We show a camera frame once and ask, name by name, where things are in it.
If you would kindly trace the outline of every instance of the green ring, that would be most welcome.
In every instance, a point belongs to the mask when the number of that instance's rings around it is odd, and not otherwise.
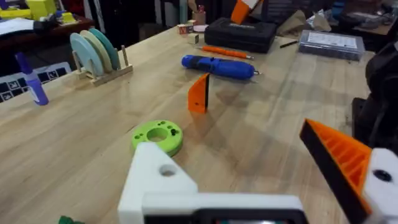
[[[146,122],[134,130],[131,137],[132,151],[136,150],[138,143],[151,142],[150,139],[171,157],[182,147],[182,130],[171,121]]]

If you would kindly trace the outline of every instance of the teal disc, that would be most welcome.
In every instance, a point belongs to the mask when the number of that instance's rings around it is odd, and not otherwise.
[[[92,34],[94,34],[94,36],[104,45],[105,50],[107,51],[107,53],[111,59],[112,68],[114,70],[119,69],[118,52],[114,49],[112,43],[108,40],[108,38],[106,38],[106,36],[98,29],[91,28],[88,31],[90,31]]]
[[[136,128],[131,142],[133,152],[140,142],[155,142],[171,157],[182,147],[182,130],[171,121],[149,121]]]

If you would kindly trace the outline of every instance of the orange 3d printed part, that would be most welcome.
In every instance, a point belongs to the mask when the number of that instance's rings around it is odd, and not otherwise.
[[[202,75],[188,91],[188,110],[206,113],[209,94],[209,73]]]
[[[241,24],[243,20],[248,16],[258,2],[263,0],[238,0],[236,2],[234,11],[231,15],[231,20],[237,24]]]
[[[319,122],[306,119],[300,138],[310,151],[350,223],[371,213],[363,197],[371,149]]]

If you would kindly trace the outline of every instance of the blue glue stick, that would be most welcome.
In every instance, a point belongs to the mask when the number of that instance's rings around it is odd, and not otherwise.
[[[29,87],[30,94],[33,100],[38,105],[46,105],[49,103],[49,99],[45,95],[42,87],[42,82],[39,80],[36,72],[33,71],[32,67],[27,63],[25,55],[21,52],[15,54],[18,64],[21,68],[21,72],[24,74],[26,85]]]

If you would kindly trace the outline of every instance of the black toolbox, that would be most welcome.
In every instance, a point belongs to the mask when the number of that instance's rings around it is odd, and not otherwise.
[[[275,39],[276,24],[235,24],[230,19],[219,18],[205,30],[205,42],[209,45],[267,53]]]

